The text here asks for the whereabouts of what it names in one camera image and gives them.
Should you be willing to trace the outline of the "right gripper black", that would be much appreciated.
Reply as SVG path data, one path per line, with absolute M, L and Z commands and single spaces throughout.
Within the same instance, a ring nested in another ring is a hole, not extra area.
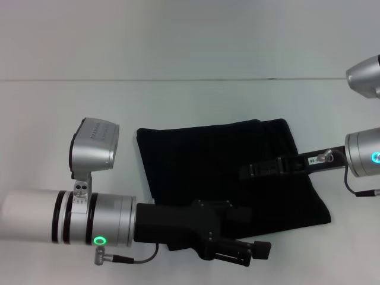
M 240 180 L 254 180 L 273 175 L 300 175 L 311 174 L 326 170 L 339 169 L 345 166 L 345 147 L 331 148 L 331 161 L 318 161 L 318 156 L 324 154 L 327 149 L 302 153 L 298 155 L 287 155 L 274 160 L 250 163 L 239 168 Z

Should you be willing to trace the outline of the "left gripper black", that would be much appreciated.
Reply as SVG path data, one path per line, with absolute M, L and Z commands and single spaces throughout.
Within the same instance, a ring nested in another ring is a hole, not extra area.
M 251 259 L 268 259 L 270 242 L 221 238 L 221 219 L 224 223 L 250 223 L 251 209 L 229 201 L 195 200 L 184 207 L 138 203 L 133 240 L 191 248 L 203 260 L 245 267 Z

